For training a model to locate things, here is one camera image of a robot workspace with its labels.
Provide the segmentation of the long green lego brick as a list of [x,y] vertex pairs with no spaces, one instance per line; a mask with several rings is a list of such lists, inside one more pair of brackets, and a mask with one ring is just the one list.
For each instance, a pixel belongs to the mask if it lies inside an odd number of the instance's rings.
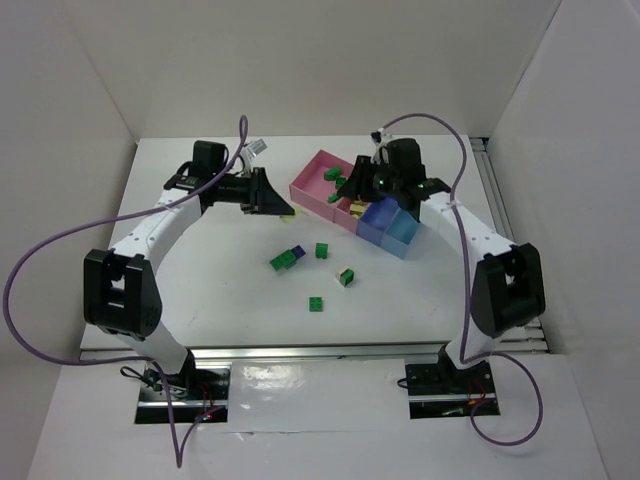
[[285,250],[269,261],[274,271],[288,269],[297,262],[296,255],[291,250]]

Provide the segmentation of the green curved lego brick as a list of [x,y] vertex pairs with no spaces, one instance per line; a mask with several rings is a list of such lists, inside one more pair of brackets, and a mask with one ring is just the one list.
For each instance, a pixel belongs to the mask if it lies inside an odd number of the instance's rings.
[[347,287],[354,281],[354,278],[355,278],[355,272],[352,269],[350,269],[338,280],[343,287]]

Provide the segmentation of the yellow lego front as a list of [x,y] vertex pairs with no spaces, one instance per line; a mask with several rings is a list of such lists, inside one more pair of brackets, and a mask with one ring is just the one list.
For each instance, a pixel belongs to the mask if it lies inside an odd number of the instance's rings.
[[368,204],[362,202],[353,202],[349,207],[349,214],[353,217],[360,218],[367,210]]

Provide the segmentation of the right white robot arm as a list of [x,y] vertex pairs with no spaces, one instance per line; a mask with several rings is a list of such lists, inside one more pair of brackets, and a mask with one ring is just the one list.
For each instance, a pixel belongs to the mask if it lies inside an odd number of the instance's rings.
[[427,176],[415,140],[390,140],[373,156],[358,156],[338,194],[365,202],[392,200],[461,255],[463,327],[438,353],[436,382],[450,387],[474,375],[506,333],[544,312],[539,251],[496,233],[456,200],[451,186]]

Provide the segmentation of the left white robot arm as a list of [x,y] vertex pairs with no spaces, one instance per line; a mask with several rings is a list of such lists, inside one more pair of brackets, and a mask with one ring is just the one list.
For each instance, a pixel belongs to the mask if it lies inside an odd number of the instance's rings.
[[237,204],[246,215],[293,214],[265,169],[252,164],[265,148],[263,140],[242,144],[242,169],[231,173],[225,145],[196,141],[191,160],[165,183],[152,214],[109,249],[93,249],[84,259],[85,321],[154,361],[152,379],[179,392],[194,386],[200,374],[193,353],[161,321],[156,273],[182,234],[216,203]]

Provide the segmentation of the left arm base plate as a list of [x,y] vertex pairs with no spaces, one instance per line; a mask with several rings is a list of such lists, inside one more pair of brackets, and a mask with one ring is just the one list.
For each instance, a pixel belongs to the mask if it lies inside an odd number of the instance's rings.
[[[153,368],[145,368],[142,374],[124,371],[121,374],[141,383],[134,423],[168,424],[166,392],[158,372]],[[188,388],[171,385],[175,423],[190,424],[200,416],[202,423],[226,423],[230,377],[229,365],[216,365],[213,368],[198,368],[195,382]]]

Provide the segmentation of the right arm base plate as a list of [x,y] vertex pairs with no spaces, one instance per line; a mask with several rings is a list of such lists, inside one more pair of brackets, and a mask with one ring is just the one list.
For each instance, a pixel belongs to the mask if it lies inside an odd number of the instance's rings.
[[408,394],[411,419],[498,416],[500,407],[487,362],[442,380],[435,364],[406,364],[397,385]]

